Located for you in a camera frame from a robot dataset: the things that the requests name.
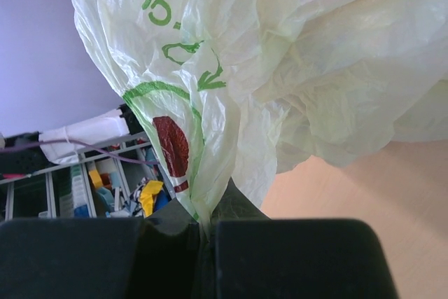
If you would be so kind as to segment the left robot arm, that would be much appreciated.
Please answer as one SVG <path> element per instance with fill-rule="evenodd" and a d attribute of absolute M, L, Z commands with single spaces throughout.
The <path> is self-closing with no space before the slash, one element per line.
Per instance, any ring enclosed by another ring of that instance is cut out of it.
<path fill-rule="evenodd" d="M 1 138 L 1 174 L 25 175 L 55 165 L 78 162 L 94 145 L 140 134 L 143 128 L 131 109 L 119 108 L 59 129 Z"/>

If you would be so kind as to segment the green plastic bag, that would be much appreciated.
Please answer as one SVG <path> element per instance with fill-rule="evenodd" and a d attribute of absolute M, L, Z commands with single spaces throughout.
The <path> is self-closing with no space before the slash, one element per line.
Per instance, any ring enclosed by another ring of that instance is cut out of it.
<path fill-rule="evenodd" d="M 87 53 L 207 225 L 229 181 L 447 138 L 447 0 L 71 0 Z"/>

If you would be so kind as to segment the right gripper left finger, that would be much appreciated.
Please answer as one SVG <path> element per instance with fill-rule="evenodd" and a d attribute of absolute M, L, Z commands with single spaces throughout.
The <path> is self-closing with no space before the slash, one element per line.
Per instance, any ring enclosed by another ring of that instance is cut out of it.
<path fill-rule="evenodd" d="M 176 201 L 143 218 L 1 224 L 2 298 L 189 298 L 198 224 Z"/>

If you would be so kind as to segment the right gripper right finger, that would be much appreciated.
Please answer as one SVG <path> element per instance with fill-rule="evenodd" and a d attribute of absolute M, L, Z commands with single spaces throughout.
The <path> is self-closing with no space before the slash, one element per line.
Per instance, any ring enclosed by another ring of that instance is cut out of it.
<path fill-rule="evenodd" d="M 216 298 L 398 298 L 375 231 L 352 218 L 268 218 L 233 181 L 215 208 Z"/>

